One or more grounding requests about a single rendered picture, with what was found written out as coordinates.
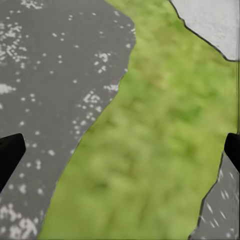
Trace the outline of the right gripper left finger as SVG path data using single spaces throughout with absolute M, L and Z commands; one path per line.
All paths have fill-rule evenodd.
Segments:
M 0 138 L 0 193 L 25 152 L 26 145 L 21 133 Z

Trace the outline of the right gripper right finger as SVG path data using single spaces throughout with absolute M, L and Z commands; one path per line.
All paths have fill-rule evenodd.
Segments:
M 231 132 L 227 135 L 224 152 L 240 174 L 240 135 Z

